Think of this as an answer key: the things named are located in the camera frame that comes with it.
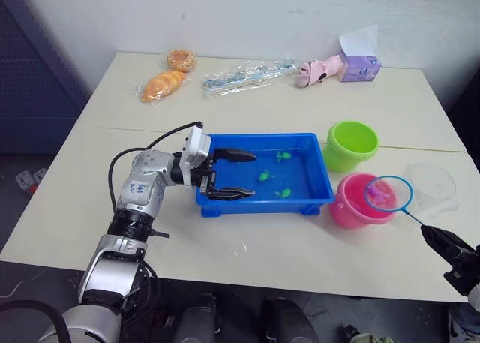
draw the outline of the purple tissue box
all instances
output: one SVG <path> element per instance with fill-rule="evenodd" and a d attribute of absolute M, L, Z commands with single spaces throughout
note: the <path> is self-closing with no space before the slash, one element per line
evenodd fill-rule
<path fill-rule="evenodd" d="M 367 82 L 375 79 L 382 63 L 376 56 L 346 56 L 339 53 L 343 67 L 337 73 L 341 82 Z"/>

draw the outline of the toy fish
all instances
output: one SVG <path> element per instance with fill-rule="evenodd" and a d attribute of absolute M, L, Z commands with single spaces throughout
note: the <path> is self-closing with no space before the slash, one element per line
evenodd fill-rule
<path fill-rule="evenodd" d="M 284 160 L 290 159 L 291 157 L 292 155 L 288 152 L 283 152 L 283 153 L 277 152 L 277 163 L 282 161 L 283 159 Z"/>
<path fill-rule="evenodd" d="M 288 198 L 292 195 L 292 189 L 290 188 L 285 188 L 284 190 L 282 191 L 276 191 L 275 192 L 275 195 L 279 198 Z"/>
<path fill-rule="evenodd" d="M 185 73 L 181 71 L 165 71 L 158 74 L 148 81 L 140 100 L 150 103 L 156 99 L 166 97 L 179 87 L 184 77 Z"/>
<path fill-rule="evenodd" d="M 258 176 L 258 180 L 261 181 L 261 182 L 266 181 L 268 178 L 275 178 L 275 176 L 271 175 L 270 172 L 267 169 L 265 169 L 265 172 L 261 173 Z"/>
<path fill-rule="evenodd" d="M 324 78 L 331 77 L 340 71 L 344 66 L 340 56 L 331 56 L 324 62 L 320 60 L 312 60 L 303 63 L 300 68 L 300 74 L 297 76 L 297 86 L 305 87 Z"/>

